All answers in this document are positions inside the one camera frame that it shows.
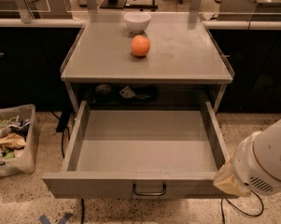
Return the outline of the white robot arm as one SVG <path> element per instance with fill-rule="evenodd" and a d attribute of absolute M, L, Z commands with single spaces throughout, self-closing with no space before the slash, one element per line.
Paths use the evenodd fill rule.
<path fill-rule="evenodd" d="M 216 173 L 214 186 L 238 197 L 281 192 L 281 119 L 243 140 Z"/>

